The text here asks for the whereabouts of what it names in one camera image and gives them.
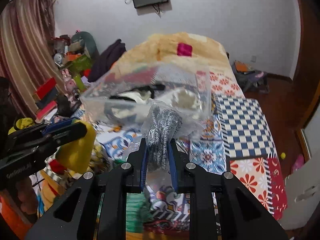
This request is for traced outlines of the yellow cloth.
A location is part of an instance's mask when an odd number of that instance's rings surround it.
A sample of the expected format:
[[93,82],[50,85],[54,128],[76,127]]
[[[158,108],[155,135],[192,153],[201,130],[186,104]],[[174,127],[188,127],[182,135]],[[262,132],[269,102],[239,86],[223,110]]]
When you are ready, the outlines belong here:
[[86,126],[87,133],[84,137],[62,145],[55,159],[76,173],[83,174],[87,171],[96,138],[96,131],[91,123],[76,119],[76,123]]

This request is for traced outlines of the clear plastic storage box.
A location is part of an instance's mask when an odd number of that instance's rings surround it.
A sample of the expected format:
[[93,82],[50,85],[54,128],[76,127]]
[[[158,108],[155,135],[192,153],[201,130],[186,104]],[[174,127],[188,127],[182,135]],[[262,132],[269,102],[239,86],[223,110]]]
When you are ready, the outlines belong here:
[[161,101],[196,120],[211,110],[210,78],[206,69],[156,62],[109,71],[81,96],[89,120],[141,125],[154,101]]

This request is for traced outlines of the patchwork bed quilt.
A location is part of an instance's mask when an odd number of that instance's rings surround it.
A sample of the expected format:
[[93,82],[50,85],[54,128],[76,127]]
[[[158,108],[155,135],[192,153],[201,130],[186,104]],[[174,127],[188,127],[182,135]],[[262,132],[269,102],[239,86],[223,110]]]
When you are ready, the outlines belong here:
[[[129,74],[107,74],[86,94],[85,102],[90,107],[108,95],[133,98],[133,90],[159,83],[165,89],[156,90],[155,99],[169,105],[179,92],[200,95],[202,100],[212,92],[206,128],[177,139],[177,149],[207,172],[231,172],[274,219],[280,219],[287,200],[276,147],[259,103],[244,97],[235,78],[216,71],[192,76],[175,66],[142,67]],[[189,230],[190,197],[174,192],[169,175],[168,170],[148,172],[147,193],[128,197],[128,231],[177,234]]]

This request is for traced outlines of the red box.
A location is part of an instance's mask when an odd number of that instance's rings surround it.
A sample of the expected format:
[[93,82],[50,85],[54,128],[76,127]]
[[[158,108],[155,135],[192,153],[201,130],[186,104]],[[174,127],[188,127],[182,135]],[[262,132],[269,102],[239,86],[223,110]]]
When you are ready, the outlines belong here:
[[56,81],[53,77],[49,78],[43,85],[41,85],[33,94],[35,101],[42,100],[53,88],[56,86]]

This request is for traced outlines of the pink bunny figurine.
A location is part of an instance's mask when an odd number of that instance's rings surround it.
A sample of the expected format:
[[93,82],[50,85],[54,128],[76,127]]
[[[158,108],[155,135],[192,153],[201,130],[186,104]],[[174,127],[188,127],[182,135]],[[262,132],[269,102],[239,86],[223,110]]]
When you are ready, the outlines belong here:
[[80,96],[76,82],[72,78],[67,68],[62,69],[60,72],[64,81],[64,88],[66,91],[65,96],[67,96],[71,106],[74,106],[78,102]]

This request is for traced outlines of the striped pink curtain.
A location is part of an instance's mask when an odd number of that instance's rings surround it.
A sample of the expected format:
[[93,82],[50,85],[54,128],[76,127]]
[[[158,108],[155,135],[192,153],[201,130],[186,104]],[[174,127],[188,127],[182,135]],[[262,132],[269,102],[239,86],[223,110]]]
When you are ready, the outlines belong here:
[[54,0],[13,0],[1,13],[1,76],[10,83],[15,108],[35,118],[36,90],[53,77],[64,92],[49,41],[55,36]]

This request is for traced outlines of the yellow ball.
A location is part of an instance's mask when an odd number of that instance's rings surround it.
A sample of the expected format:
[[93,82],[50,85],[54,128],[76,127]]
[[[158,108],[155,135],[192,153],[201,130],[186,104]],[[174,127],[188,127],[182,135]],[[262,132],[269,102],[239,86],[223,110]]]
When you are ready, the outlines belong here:
[[283,152],[283,153],[280,154],[280,157],[281,157],[281,159],[284,160],[286,158],[286,154]]

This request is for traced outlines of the dark purple clothing pile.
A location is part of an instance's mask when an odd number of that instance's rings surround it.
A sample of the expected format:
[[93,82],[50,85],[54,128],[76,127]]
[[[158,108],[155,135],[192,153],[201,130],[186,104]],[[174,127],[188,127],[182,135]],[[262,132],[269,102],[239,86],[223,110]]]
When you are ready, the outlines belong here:
[[117,39],[94,62],[91,72],[87,77],[88,82],[95,82],[107,73],[125,51],[125,43],[123,43],[121,39]]

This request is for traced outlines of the green cardboard box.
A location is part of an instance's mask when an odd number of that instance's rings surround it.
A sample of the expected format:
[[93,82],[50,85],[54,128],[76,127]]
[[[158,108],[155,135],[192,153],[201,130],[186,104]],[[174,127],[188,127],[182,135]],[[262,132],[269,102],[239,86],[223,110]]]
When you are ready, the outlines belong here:
[[77,57],[73,61],[67,64],[67,68],[70,72],[80,73],[81,71],[91,69],[93,65],[93,61],[86,54]]

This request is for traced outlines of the grey bag on floor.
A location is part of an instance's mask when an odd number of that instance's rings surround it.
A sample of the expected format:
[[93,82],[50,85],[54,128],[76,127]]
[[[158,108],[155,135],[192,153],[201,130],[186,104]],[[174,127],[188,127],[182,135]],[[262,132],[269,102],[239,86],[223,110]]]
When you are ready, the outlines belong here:
[[254,69],[249,64],[241,61],[234,61],[232,70],[238,85],[244,93],[259,92],[268,94],[270,92],[267,72]]

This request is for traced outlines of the pink slipper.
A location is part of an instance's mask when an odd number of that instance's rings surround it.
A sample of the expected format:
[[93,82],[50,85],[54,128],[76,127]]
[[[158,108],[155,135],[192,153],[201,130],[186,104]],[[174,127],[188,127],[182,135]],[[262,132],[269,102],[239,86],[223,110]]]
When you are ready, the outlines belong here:
[[304,165],[304,156],[302,154],[299,154],[296,161],[291,167],[291,173],[296,172]]

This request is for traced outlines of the beige plush blanket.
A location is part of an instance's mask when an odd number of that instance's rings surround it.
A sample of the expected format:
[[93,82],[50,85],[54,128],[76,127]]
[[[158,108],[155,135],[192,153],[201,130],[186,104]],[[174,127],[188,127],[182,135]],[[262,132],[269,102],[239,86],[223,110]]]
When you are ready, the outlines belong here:
[[185,32],[152,34],[146,41],[126,51],[110,73],[128,74],[147,64],[172,63],[185,70],[208,70],[235,80],[223,45],[206,36]]

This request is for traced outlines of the green plush toy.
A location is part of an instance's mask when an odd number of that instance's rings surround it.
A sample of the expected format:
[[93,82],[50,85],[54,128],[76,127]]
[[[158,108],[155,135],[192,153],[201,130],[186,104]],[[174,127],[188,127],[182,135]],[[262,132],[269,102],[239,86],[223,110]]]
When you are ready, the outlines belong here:
[[84,49],[84,53],[95,61],[99,57],[99,51],[97,49],[96,42],[93,36],[86,31],[79,31],[71,38],[71,42],[80,41],[80,46]]

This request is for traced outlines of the wooden door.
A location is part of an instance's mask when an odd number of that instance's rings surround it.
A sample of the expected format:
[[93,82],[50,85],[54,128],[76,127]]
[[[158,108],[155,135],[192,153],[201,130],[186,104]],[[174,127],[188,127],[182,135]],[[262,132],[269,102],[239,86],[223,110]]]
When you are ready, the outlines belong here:
[[304,129],[319,104],[319,13],[311,0],[298,0],[300,49],[294,75],[299,119],[295,130]]

